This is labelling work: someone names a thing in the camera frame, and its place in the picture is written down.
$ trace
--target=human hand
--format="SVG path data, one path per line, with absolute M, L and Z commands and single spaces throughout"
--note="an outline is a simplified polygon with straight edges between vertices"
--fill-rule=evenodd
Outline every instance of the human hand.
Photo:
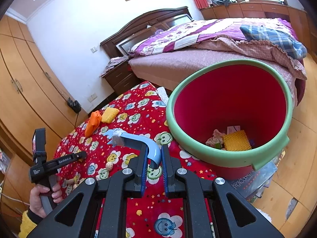
M 59 185 L 59 181 L 61 180 L 60 177 L 57 177 L 57 183 L 53 186 L 52 190 L 52 198 L 55 203 L 60 203 L 63 198 L 61 196 L 61 186 Z M 40 194 L 41 193 L 47 193 L 49 192 L 50 189 L 48 187 L 42 186 L 40 184 L 37 184 L 30 193 L 30 210 L 40 216 L 41 218 L 46 217 L 46 213 L 44 211 L 44 208 L 42 206 L 42 202 L 40 199 Z

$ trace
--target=orange cloth bag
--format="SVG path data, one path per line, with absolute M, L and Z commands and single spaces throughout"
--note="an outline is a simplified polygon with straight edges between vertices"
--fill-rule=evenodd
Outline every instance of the orange cloth bag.
M 99 111 L 92 112 L 89 118 L 86 130 L 85 130 L 85 137 L 88 138 L 99 126 L 101 122 L 101 114 Z

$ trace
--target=plaid pillow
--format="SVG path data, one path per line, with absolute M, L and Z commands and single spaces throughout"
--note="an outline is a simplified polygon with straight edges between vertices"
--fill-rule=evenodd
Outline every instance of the plaid pillow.
M 302 60 L 307 55 L 307 49 L 301 42 L 282 31 L 254 25 L 241 25 L 240 30 L 248 41 L 269 40 L 294 59 Z

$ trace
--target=plastic bucket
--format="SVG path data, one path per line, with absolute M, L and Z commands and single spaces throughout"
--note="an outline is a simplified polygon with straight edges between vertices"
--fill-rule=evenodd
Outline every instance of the plastic bucket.
M 259 170 L 289 142 L 292 98 L 284 79 L 255 60 L 208 66 L 181 82 L 166 108 L 169 129 L 195 157 L 213 164 L 217 176 L 238 179 Z M 213 130 L 240 125 L 256 148 L 224 151 L 205 145 Z

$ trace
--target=red floral blanket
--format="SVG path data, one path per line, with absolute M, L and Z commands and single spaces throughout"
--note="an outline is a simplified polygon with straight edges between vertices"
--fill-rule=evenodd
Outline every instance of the red floral blanket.
M 179 158 L 183 168 L 193 171 L 201 178 L 215 178 L 216 174 L 208 163 L 187 153 L 173 139 L 166 122 L 165 104 L 151 83 L 143 82 L 133 87 L 102 108 L 100 113 L 103 114 L 108 106 L 120 110 L 112 123 L 101 123 L 91 137 L 85 138 L 86 120 L 59 144 L 54 158 L 79 151 L 87 152 L 86 160 L 63 167 L 59 172 L 63 197 L 69 195 L 85 178 L 108 178 L 116 171 L 126 168 L 129 160 L 138 156 L 137 150 L 107 145 L 105 132 L 114 128 L 149 137 L 159 146 L 168 144 L 171 156 Z M 110 172 L 106 170 L 106 163 L 109 161 L 114 163 Z M 70 179 L 73 179 L 72 185 L 68 185 L 71 183 L 68 182 Z M 183 202 L 182 199 L 170 200 L 165 197 L 161 167 L 158 170 L 148 168 L 143 198 L 128 199 L 126 238 L 134 236 L 184 237 Z

